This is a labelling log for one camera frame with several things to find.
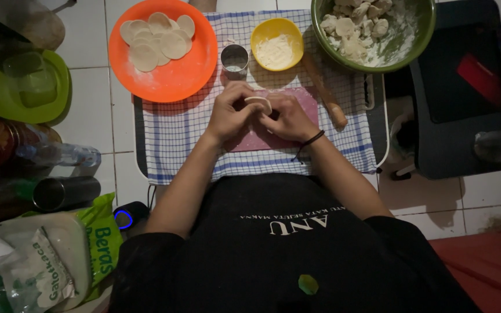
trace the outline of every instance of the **hand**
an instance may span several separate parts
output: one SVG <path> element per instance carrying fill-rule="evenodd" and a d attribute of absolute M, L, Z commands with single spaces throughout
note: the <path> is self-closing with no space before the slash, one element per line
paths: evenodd
<path fill-rule="evenodd" d="M 277 121 L 267 117 L 264 113 L 260 113 L 260 123 L 266 126 L 270 132 L 273 132 L 282 139 L 300 141 L 302 143 L 320 132 L 318 126 L 312 123 L 304 113 L 296 97 L 270 94 L 266 98 L 270 100 L 272 109 L 279 112 Z"/>
<path fill-rule="evenodd" d="M 235 101 L 241 97 L 252 96 L 254 96 L 254 89 L 246 82 L 229 82 L 224 91 L 215 99 L 212 116 L 204 133 L 212 136 L 220 144 L 235 136 L 245 125 L 249 116 L 264 110 L 260 103 L 251 103 L 238 112 L 233 109 Z"/>

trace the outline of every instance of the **yellow bowl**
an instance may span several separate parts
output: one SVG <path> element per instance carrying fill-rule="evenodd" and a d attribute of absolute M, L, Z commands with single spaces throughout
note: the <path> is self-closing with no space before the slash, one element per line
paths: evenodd
<path fill-rule="evenodd" d="M 258 45 L 266 40 L 270 40 L 278 37 L 279 35 L 286 34 L 289 37 L 289 44 L 293 50 L 293 59 L 285 68 L 268 68 L 260 62 L 256 57 L 256 49 Z M 264 21 L 254 28 L 250 36 L 250 48 L 252 49 L 252 54 L 254 58 L 260 64 L 261 67 L 274 72 L 284 71 L 288 68 L 294 67 L 303 57 L 304 44 L 303 35 L 299 30 L 299 27 L 295 25 L 292 21 L 287 18 L 272 18 Z"/>

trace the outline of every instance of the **black bracelet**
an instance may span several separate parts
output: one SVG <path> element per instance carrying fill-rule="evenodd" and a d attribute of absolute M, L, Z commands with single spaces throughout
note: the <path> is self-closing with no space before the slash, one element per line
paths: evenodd
<path fill-rule="evenodd" d="M 299 157 L 299 153 L 301 153 L 301 150 L 303 150 L 304 147 L 312 144 L 313 142 L 315 142 L 318 138 L 322 137 L 323 135 L 324 135 L 324 131 L 321 130 L 319 133 L 316 134 L 316 136 L 314 136 L 311 139 L 308 139 L 307 141 L 302 143 L 301 146 L 299 147 L 299 151 L 297 151 L 297 154 L 295 155 L 295 157 L 293 159 L 291 159 L 291 162 L 293 162 L 295 159 L 297 159 Z"/>

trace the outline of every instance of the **pink cutting board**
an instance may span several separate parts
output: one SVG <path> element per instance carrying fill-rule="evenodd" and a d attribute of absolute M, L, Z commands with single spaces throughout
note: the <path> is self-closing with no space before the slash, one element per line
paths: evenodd
<path fill-rule="evenodd" d="M 301 107 L 313 123 L 318 125 L 318 102 L 316 102 L 316 89 L 313 87 L 298 87 L 279 90 L 256 90 L 257 96 L 266 97 L 271 92 L 279 92 L 292 95 L 297 98 Z M 233 104 L 235 110 L 239 111 L 245 106 L 245 102 L 240 100 Z M 270 117 L 275 118 L 278 113 L 274 111 Z M 228 152 L 245 152 L 270 149 L 292 148 L 299 146 L 296 141 L 283 140 L 268 132 L 257 119 L 251 119 L 246 127 L 243 127 L 237 136 L 224 143 L 224 148 Z"/>

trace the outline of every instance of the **orange plate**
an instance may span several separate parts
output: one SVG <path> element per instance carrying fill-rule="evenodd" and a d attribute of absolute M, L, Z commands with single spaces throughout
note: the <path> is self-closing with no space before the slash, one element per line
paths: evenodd
<path fill-rule="evenodd" d="M 119 28 L 125 21 L 148 21 L 150 14 L 163 12 L 173 20 L 190 16 L 195 25 L 193 47 L 179 60 L 144 73 L 129 62 L 129 46 Z M 179 0 L 146 0 L 128 9 L 111 32 L 110 64 L 121 84 L 133 94 L 153 102 L 175 102 L 194 95 L 210 79 L 218 63 L 218 41 L 206 17 L 190 4 Z"/>

